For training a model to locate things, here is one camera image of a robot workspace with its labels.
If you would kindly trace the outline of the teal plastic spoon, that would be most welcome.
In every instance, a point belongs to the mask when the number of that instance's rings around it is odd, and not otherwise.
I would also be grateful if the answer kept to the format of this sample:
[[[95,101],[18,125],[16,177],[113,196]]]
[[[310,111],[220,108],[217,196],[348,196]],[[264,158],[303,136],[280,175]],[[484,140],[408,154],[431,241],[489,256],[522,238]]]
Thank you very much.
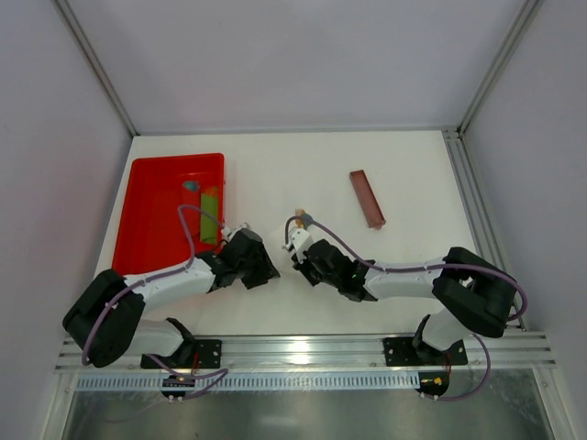
[[[309,213],[302,214],[302,221],[306,226],[310,226],[314,223],[314,219]]]

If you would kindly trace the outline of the brown utensil case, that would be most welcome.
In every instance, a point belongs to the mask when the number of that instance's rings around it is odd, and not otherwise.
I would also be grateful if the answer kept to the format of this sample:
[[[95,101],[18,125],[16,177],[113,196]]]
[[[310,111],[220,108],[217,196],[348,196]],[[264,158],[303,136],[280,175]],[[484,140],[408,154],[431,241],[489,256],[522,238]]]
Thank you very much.
[[[381,229],[386,220],[382,214],[372,187],[364,170],[354,170],[349,173],[353,190],[358,198],[368,228]]]

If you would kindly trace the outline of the white paper napkin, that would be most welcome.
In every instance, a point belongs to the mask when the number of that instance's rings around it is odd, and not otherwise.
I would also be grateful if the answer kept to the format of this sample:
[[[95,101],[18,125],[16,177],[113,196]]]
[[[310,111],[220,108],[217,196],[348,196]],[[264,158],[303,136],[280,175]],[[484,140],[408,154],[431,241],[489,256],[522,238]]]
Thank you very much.
[[[291,255],[285,249],[285,223],[281,222],[274,227],[266,236],[264,243],[272,263],[277,268],[291,267]]]

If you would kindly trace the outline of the orange plastic fork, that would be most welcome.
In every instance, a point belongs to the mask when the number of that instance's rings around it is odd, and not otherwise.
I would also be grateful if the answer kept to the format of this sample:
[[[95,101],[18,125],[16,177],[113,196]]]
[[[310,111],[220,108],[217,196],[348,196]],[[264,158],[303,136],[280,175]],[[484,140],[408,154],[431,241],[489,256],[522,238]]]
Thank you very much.
[[[305,228],[305,221],[304,221],[305,210],[302,208],[297,208],[295,210],[295,223],[297,227]]]

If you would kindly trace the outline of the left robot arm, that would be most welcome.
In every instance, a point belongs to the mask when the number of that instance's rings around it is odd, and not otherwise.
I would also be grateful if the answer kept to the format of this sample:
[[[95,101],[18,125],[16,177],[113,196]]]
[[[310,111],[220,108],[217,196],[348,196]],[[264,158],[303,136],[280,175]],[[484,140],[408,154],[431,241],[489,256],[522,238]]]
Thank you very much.
[[[262,238],[247,228],[233,233],[218,251],[197,253],[185,262],[123,276],[106,269],[95,276],[62,326],[82,350],[82,363],[107,367],[125,355],[139,356],[144,368],[159,362],[190,368],[199,350],[178,319],[150,321],[146,314],[239,281],[248,290],[279,278]]]

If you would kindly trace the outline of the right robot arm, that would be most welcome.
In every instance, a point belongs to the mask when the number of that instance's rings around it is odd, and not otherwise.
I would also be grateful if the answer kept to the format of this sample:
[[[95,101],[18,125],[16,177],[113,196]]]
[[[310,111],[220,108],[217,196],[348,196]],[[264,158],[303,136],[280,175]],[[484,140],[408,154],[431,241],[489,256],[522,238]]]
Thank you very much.
[[[351,259],[325,239],[290,239],[285,249],[293,268],[311,285],[325,283],[355,303],[392,298],[440,302],[443,309],[425,314],[411,342],[425,365],[446,360],[452,346],[470,334],[502,337],[510,318],[515,286],[507,274],[464,247],[414,269]]]

